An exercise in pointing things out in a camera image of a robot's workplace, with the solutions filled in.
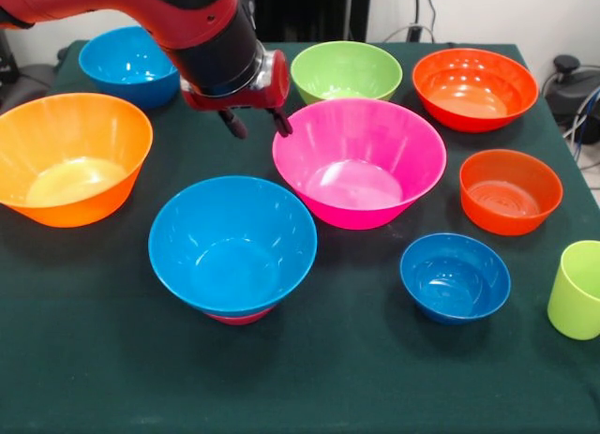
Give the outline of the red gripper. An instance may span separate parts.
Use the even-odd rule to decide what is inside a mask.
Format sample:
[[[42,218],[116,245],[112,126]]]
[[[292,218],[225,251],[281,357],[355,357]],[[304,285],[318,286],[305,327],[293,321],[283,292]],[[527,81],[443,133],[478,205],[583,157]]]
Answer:
[[[281,137],[288,137],[293,133],[293,127],[281,108],[290,91],[290,75],[281,50],[262,50],[255,76],[239,90],[223,97],[204,95],[184,78],[180,79],[180,89],[185,102],[192,109],[219,111],[219,117],[237,139],[244,140],[248,136],[244,123],[230,110],[237,108],[267,110]]]

